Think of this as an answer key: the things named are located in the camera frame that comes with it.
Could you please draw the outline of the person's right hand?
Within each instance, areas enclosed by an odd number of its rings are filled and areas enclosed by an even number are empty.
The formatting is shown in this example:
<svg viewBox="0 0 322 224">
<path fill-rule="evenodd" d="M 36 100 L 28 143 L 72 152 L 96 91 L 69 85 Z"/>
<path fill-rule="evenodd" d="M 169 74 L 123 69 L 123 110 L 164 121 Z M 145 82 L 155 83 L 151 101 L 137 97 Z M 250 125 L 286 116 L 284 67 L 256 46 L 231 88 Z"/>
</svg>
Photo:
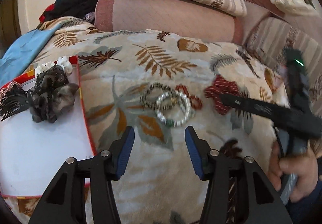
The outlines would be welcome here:
<svg viewBox="0 0 322 224">
<path fill-rule="evenodd" d="M 297 175 L 297 183 L 289 197 L 290 201 L 296 203 L 308 197 L 315 189 L 318 182 L 318 163 L 314 151 L 311 148 L 298 156 L 279 158 L 279 145 L 274 142 L 270 156 L 268 179 L 279 191 L 281 189 L 281 176 L 283 174 Z"/>
</svg>

